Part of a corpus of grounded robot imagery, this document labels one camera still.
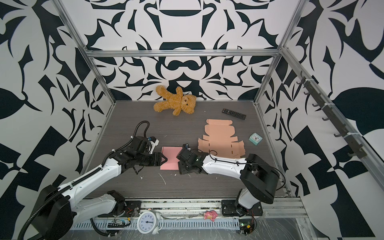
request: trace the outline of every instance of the white alarm clock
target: white alarm clock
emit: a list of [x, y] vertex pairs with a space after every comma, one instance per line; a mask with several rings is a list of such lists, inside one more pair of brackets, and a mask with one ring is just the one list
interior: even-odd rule
[[[163, 220], [161, 228], [159, 228], [160, 219]], [[164, 218], [160, 215], [159, 212], [146, 211], [140, 214], [139, 218], [137, 219], [137, 230], [144, 234], [157, 234], [163, 228], [163, 225]]]

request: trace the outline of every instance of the brown teddy bear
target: brown teddy bear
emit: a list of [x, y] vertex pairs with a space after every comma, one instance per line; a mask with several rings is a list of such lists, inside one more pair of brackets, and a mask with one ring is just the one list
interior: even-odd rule
[[176, 88], [176, 94], [170, 93], [164, 86], [157, 86], [156, 92], [158, 95], [166, 99], [166, 101], [158, 102], [153, 106], [156, 112], [161, 112], [165, 109], [175, 109], [173, 115], [178, 116], [183, 110], [186, 113], [194, 113], [196, 106], [196, 96], [184, 95], [181, 87]]

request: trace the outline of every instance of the teal alarm clock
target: teal alarm clock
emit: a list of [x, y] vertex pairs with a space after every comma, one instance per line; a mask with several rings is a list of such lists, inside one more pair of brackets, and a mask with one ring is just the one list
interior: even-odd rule
[[259, 134], [254, 133], [249, 137], [249, 141], [251, 141], [253, 144], [257, 145], [263, 138], [260, 137]]

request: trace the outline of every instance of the white scrap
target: white scrap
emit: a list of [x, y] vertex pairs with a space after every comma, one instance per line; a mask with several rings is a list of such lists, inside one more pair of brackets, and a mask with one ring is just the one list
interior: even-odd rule
[[164, 180], [163, 176], [159, 173], [160, 177], [163, 179], [164, 184], [167, 185], [166, 181]]

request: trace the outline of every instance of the pink pig toy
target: pink pig toy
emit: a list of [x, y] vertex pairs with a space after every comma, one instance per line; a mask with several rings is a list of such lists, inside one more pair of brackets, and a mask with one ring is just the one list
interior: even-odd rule
[[206, 211], [204, 213], [204, 219], [207, 220], [207, 219], [210, 219], [212, 222], [215, 221], [215, 218], [217, 217], [217, 212], [212, 210], [212, 211]]

